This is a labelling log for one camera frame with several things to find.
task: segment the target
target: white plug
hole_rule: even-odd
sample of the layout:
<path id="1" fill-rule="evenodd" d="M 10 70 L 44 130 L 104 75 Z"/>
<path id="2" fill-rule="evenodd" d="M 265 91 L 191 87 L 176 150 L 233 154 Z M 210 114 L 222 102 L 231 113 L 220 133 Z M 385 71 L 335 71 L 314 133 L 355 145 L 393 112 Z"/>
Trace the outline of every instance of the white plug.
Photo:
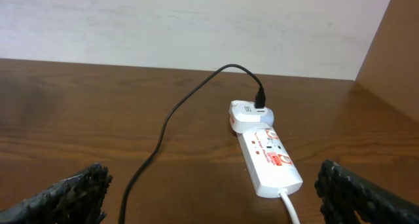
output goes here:
<path id="1" fill-rule="evenodd" d="M 272 127 L 273 112 L 240 100 L 231 102 L 229 112 L 256 194 L 278 198 L 298 191 L 302 179 Z"/>

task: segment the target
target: wood grain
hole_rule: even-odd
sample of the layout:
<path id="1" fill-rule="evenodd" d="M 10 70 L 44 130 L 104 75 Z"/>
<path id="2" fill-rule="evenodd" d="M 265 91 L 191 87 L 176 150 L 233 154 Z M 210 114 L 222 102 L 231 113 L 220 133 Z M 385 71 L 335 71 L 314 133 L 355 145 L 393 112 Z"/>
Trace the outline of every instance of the wood grain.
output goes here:
<path id="1" fill-rule="evenodd" d="M 101 162 L 115 177 L 104 223 L 116 223 L 125 185 L 168 111 L 209 74 L 0 60 L 0 209 Z M 325 159 L 419 203 L 415 122 L 352 81 L 259 77 L 304 180 L 290 196 L 302 223 L 323 223 L 314 182 Z M 127 223 L 290 222 L 281 200 L 255 195 L 228 123 L 230 101 L 256 91 L 246 74 L 221 73 L 176 111 L 132 190 Z"/>
<path id="2" fill-rule="evenodd" d="M 419 122 L 418 0 L 391 0 L 357 82 Z"/>

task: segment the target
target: black textured object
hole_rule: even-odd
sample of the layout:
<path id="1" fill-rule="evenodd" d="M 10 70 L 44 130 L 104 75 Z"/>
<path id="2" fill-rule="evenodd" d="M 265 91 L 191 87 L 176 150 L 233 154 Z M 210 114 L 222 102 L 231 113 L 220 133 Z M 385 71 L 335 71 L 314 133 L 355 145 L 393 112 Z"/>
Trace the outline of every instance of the black textured object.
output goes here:
<path id="1" fill-rule="evenodd" d="M 419 207 L 326 160 L 315 183 L 326 224 L 419 224 Z"/>
<path id="2" fill-rule="evenodd" d="M 90 165 L 0 212 L 0 224 L 100 223 L 106 216 L 100 208 L 112 181 L 107 173 L 100 164 Z"/>

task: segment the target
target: wooden panel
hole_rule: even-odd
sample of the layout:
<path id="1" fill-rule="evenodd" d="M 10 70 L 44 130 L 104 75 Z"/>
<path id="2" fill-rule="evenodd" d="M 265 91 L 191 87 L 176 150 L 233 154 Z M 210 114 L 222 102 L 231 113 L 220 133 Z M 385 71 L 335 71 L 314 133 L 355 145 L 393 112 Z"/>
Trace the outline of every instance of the wooden panel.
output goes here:
<path id="1" fill-rule="evenodd" d="M 419 122 L 419 2 L 391 0 L 357 82 Z"/>
<path id="2" fill-rule="evenodd" d="M 116 223 L 124 188 L 168 111 L 210 73 L 0 60 L 0 209 L 93 162 L 115 177 L 103 209 Z M 290 196 L 302 223 L 324 223 L 314 182 L 333 159 L 419 203 L 419 126 L 353 81 L 259 76 L 274 127 L 304 180 Z M 127 223 L 289 223 L 259 198 L 230 129 L 246 74 L 221 73 L 182 105 L 161 153 L 135 184 Z"/>

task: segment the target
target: white wall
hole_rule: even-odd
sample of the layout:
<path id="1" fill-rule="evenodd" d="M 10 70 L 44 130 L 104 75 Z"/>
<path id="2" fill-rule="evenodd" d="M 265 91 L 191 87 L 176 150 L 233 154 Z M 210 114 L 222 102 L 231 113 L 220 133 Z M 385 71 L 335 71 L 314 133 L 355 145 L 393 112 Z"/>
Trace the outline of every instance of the white wall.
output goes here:
<path id="1" fill-rule="evenodd" d="M 355 79 L 389 0 L 0 0 L 0 58 Z"/>

